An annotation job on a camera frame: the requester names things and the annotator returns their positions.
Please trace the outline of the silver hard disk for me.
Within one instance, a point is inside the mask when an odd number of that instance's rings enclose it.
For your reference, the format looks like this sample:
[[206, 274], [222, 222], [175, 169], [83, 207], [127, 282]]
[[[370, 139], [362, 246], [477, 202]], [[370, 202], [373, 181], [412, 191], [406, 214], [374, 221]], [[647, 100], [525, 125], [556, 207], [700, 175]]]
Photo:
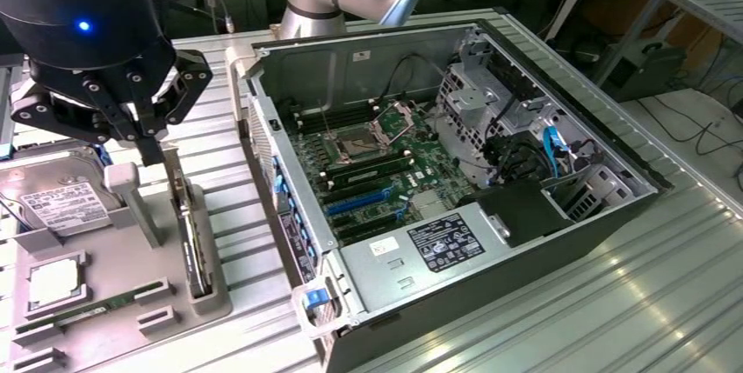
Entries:
[[0, 162], [0, 208], [27, 231], [72, 236], [106, 226], [124, 202], [104, 186], [104, 168], [92, 145], [16, 153]]

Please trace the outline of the low-profile graphics card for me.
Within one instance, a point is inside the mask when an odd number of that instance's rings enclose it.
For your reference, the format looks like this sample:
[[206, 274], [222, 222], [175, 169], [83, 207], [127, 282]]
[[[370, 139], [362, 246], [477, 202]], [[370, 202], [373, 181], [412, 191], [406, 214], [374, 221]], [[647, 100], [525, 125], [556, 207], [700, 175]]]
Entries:
[[184, 176], [178, 149], [175, 147], [166, 147], [163, 149], [163, 167], [166, 170], [172, 209], [178, 222], [190, 295], [193, 298], [202, 298], [213, 292], [213, 283], [209, 278], [206, 259], [199, 240], [197, 199], [190, 182]]

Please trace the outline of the black RAM slot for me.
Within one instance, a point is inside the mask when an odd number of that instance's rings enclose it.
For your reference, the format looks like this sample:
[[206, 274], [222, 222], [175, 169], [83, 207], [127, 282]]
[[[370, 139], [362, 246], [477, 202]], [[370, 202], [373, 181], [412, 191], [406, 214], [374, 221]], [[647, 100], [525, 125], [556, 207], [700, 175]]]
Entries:
[[[346, 104], [338, 108], [327, 109], [327, 111], [330, 112], [327, 115], [331, 116], [331, 118], [329, 118], [330, 124], [368, 121], [373, 116], [373, 107], [374, 105], [370, 104], [369, 102], [362, 102], [362, 103]], [[293, 118], [297, 122], [302, 122], [303, 125], [323, 123], [321, 117], [321, 111], [297, 112]]]
[[372, 109], [336, 110], [301, 116], [295, 119], [295, 124], [301, 134], [314, 134], [369, 122], [374, 117], [376, 112]]
[[338, 151], [330, 151], [319, 155], [317, 159], [322, 167], [340, 167], [348, 164], [361, 163], [366, 160], [377, 159], [380, 157], [397, 157], [398, 152], [396, 150], [376, 150], [357, 156], [350, 156], [341, 154]]
[[386, 155], [386, 156], [381, 156], [381, 157], [374, 157], [374, 158], [370, 158], [368, 160], [362, 160], [360, 162], [344, 164], [342, 166], [336, 167], [336, 168], [326, 168], [326, 169], [322, 170], [322, 173], [326, 176], [336, 175], [336, 174], [340, 174], [340, 173], [344, 173], [344, 172], [348, 172], [348, 171], [364, 169], [369, 166], [392, 163], [393, 161], [396, 161], [401, 158], [405, 158], [405, 156]]

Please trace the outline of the blue case latch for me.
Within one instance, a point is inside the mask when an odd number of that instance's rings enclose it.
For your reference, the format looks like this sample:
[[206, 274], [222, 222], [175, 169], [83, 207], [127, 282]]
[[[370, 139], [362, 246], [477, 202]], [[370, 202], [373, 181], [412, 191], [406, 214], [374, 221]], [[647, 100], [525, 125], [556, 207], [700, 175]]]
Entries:
[[326, 288], [309, 290], [302, 297], [302, 303], [306, 310], [313, 310], [331, 301], [331, 295]]

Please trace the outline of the green RAM stick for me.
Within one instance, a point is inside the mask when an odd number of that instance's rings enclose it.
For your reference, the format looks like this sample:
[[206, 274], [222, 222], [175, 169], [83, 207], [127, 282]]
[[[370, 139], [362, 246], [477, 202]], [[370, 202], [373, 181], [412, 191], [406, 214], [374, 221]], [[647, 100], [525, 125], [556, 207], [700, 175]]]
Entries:
[[52, 323], [56, 326], [66, 326], [72, 323], [80, 322], [87, 318], [99, 316], [112, 310], [123, 308], [135, 302], [135, 296], [154, 291], [163, 286], [162, 282], [154, 282], [146, 286], [138, 287], [131, 291], [123, 292], [116, 296], [103, 299], [100, 302], [90, 303], [83, 307], [70, 310], [60, 315], [54, 316]]

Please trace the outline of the silver disk bay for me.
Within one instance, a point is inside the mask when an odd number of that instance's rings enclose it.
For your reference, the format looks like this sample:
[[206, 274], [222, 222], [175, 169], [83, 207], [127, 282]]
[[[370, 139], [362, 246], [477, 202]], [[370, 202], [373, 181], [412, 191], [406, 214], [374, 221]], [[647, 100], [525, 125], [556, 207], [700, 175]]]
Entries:
[[632, 172], [612, 170], [604, 164], [591, 164], [541, 185], [561, 215], [576, 223], [659, 193]]

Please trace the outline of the silver perforated drive cage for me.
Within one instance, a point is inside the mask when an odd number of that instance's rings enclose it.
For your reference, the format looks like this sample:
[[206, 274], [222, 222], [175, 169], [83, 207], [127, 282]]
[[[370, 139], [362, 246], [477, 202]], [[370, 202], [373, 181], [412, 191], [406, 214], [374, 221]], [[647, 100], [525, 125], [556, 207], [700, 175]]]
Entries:
[[541, 142], [559, 109], [505, 37], [473, 26], [446, 67], [430, 119], [470, 183], [480, 188], [503, 183], [525, 173], [527, 165], [543, 179], [553, 176]]

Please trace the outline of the silver power supply unit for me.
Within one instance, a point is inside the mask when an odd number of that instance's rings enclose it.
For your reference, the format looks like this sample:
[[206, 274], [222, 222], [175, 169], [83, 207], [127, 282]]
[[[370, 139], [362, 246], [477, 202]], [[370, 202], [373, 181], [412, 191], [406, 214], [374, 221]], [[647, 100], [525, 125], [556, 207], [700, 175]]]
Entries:
[[342, 248], [368, 314], [400, 309], [504, 261], [508, 237], [499, 217], [470, 203]]

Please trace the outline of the RAM stick with white label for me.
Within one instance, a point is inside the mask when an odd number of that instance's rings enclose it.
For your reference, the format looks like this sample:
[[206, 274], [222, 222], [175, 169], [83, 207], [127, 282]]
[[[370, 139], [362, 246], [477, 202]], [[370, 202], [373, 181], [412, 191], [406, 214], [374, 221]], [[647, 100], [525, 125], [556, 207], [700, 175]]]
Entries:
[[323, 180], [327, 182], [333, 182], [334, 186], [342, 186], [354, 182], [364, 181], [370, 177], [378, 177], [385, 172], [400, 172], [402, 170], [406, 170], [414, 164], [414, 162], [416, 160], [413, 157], [405, 157], [388, 164], [378, 164], [364, 169], [348, 171], [330, 176], [325, 175]]

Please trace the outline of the white side table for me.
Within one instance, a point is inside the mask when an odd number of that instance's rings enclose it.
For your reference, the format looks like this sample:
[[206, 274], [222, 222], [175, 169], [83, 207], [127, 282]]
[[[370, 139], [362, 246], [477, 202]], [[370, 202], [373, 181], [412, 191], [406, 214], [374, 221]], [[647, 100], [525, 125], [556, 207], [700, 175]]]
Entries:
[[694, 89], [620, 105], [682, 161], [743, 206], [743, 118]]

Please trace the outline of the metal socket cover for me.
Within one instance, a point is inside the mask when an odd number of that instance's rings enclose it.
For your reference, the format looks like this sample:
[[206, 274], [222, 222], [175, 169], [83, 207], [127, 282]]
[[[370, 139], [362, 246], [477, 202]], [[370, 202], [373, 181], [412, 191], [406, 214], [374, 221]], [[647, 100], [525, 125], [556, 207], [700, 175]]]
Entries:
[[413, 126], [412, 110], [401, 101], [390, 103], [370, 123], [377, 141], [388, 146], [401, 139]]

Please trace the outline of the silver CPU chip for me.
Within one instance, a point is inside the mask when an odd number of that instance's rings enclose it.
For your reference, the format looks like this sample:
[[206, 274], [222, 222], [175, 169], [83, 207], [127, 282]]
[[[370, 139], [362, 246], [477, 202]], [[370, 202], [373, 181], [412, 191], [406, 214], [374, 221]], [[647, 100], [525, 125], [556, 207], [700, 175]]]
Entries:
[[63, 259], [31, 271], [29, 302], [42, 306], [62, 301], [80, 292], [79, 264]]

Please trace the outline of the blue expansion slot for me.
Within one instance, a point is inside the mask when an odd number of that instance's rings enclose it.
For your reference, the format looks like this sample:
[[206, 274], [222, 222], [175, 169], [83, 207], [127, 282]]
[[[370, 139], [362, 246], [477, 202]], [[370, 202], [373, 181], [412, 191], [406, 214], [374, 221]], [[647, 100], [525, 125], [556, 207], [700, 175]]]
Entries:
[[362, 197], [358, 200], [336, 203], [327, 207], [326, 215], [373, 217], [381, 216], [385, 212], [390, 212], [394, 207], [394, 201], [380, 196]]
[[368, 195], [360, 196], [357, 198], [353, 198], [344, 203], [337, 203], [337, 204], [331, 205], [327, 208], [327, 213], [330, 215], [336, 215], [338, 213], [342, 213], [342, 212], [346, 212], [349, 210], [354, 210], [357, 208], [368, 206], [373, 203], [380, 203], [389, 198], [390, 194], [392, 194], [392, 189], [385, 188], [385, 189], [382, 189], [382, 190], [380, 190], [380, 191], [377, 191], [372, 194], [368, 194]]

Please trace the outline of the green motherboard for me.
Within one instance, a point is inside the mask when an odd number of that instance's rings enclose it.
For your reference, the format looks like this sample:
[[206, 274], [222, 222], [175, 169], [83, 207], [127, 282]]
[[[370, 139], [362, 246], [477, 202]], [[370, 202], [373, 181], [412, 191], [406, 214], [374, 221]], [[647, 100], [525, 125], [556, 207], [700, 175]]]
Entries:
[[[374, 105], [373, 111], [376, 112], [376, 117], [394, 101], [400, 100], [393, 100], [386, 103], [374, 100], [368, 101]], [[289, 125], [289, 140], [294, 147], [299, 163], [303, 166], [314, 196], [330, 226], [330, 231], [340, 243], [341, 240], [346, 238], [338, 236], [338, 231], [341, 229], [388, 214], [396, 213], [400, 217], [398, 222], [404, 222], [405, 225], [424, 220], [410, 204], [412, 196], [417, 193], [425, 190], [434, 190], [444, 200], [448, 210], [452, 210], [457, 206], [460, 199], [477, 189], [477, 186], [468, 181], [464, 172], [456, 166], [457, 160], [454, 160], [452, 155], [446, 152], [442, 143], [438, 141], [438, 134], [430, 127], [432, 117], [424, 110], [420, 110], [412, 102], [401, 102], [412, 110], [414, 126], [390, 146], [384, 145], [381, 142], [378, 142], [378, 144], [382, 150], [396, 150], [400, 156], [413, 157], [416, 160], [414, 164], [406, 170], [400, 172], [389, 171], [378, 177], [370, 177], [364, 181], [342, 186], [334, 186], [333, 182], [323, 180], [325, 174], [322, 170], [330, 167], [322, 167], [317, 161], [319, 155], [330, 151], [337, 151], [336, 147], [331, 145], [333, 140], [326, 138], [325, 131], [314, 134], [301, 134], [293, 118], [297, 112], [291, 115], [293, 122]], [[372, 121], [341, 127], [333, 130], [333, 132], [336, 133], [337, 131], [357, 127], [366, 127], [372, 130]], [[394, 207], [390, 212], [385, 212], [381, 216], [373, 217], [331, 217], [326, 215], [329, 206], [336, 203], [344, 203], [353, 198], [372, 194], [385, 188], [392, 189], [389, 199], [394, 201]]]

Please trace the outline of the silver chipset heatsink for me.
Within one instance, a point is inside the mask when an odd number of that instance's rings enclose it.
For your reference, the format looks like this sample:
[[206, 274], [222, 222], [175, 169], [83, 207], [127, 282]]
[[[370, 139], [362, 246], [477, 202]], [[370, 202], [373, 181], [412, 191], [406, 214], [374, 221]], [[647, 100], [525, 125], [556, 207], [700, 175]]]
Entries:
[[448, 211], [444, 200], [434, 190], [425, 190], [413, 195], [410, 204], [422, 219], [438, 216]]

